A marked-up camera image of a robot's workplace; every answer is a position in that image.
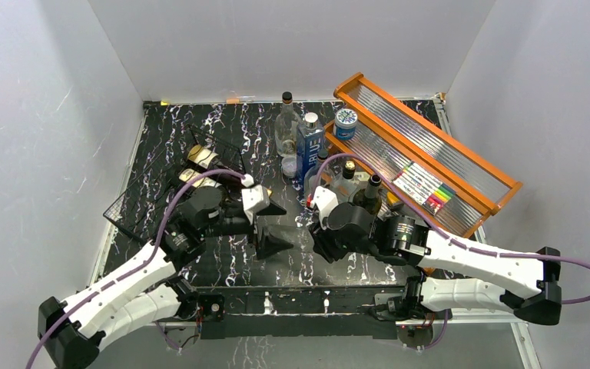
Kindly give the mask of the dark green wine bottle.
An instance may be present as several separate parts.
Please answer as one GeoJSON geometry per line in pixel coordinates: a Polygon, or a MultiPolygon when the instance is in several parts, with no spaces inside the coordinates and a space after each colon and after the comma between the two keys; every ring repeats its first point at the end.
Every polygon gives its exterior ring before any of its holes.
{"type": "Polygon", "coordinates": [[[352,203],[364,208],[369,214],[377,216],[382,206],[380,197],[380,185],[382,178],[379,175],[371,175],[365,188],[359,189],[352,198],[352,203]]]}

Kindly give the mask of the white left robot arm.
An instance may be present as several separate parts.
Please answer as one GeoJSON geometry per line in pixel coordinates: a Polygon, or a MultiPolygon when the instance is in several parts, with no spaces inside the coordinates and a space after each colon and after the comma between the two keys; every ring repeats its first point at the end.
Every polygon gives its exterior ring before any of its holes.
{"type": "Polygon", "coordinates": [[[245,188],[240,200],[230,200],[220,188],[194,189],[176,203],[158,232],[132,259],[72,296],[50,297],[38,309],[38,337],[57,368],[86,368],[119,338],[166,318],[220,320],[221,297],[201,295],[180,271],[201,256],[208,238],[245,234],[257,255],[270,256],[290,248],[268,229],[256,225],[259,216],[287,213],[271,200],[262,185],[245,188]]]}

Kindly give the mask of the clear round glass bottle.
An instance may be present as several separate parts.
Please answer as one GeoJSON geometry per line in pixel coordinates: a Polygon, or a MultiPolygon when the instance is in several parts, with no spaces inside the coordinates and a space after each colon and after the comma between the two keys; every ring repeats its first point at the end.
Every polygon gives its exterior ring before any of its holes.
{"type": "Polygon", "coordinates": [[[309,201],[310,196],[315,192],[317,184],[327,186],[333,179],[334,173],[329,166],[323,171],[320,170],[322,163],[328,159],[329,153],[325,148],[321,148],[316,156],[316,161],[304,176],[304,200],[309,201]]]}

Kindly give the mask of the green bottle with black capsule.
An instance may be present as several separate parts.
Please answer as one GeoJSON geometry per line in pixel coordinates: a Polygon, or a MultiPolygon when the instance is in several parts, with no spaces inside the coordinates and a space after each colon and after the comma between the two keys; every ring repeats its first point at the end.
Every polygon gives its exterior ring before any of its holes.
{"type": "Polygon", "coordinates": [[[186,183],[191,183],[185,193],[189,194],[198,188],[216,188],[223,195],[229,195],[232,192],[239,191],[242,188],[250,187],[254,184],[251,175],[243,175],[230,169],[213,169],[205,172],[199,172],[195,169],[184,169],[175,181],[176,192],[179,192],[186,183]]]}

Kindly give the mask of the clear bottle with orange label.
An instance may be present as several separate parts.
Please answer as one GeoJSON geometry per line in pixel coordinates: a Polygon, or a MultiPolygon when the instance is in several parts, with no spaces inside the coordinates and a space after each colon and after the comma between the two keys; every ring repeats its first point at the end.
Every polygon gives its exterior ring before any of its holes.
{"type": "Polygon", "coordinates": [[[355,178],[356,163],[345,161],[342,172],[330,183],[330,190],[336,195],[338,203],[350,202],[359,188],[359,181],[355,178]]]}

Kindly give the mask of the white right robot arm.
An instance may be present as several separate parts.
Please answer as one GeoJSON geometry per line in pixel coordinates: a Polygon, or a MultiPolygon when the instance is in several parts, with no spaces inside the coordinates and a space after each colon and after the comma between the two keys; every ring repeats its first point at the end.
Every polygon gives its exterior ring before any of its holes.
{"type": "Polygon", "coordinates": [[[561,253],[544,247],[513,255],[454,234],[442,235],[408,216],[380,219],[349,202],[315,205],[313,249],[333,263],[348,253],[418,270],[409,289],[389,303],[392,313],[421,318],[429,311],[482,308],[506,311],[539,325],[562,313],[561,253]]]}

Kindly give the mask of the blue square glass bottle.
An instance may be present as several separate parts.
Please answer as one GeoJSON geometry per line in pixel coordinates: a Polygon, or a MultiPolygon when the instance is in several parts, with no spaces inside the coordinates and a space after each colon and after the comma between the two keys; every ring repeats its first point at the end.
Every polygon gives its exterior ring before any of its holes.
{"type": "Polygon", "coordinates": [[[296,134],[297,179],[305,185],[306,173],[316,164],[317,153],[324,146],[324,130],[319,116],[314,112],[306,113],[296,134]]]}

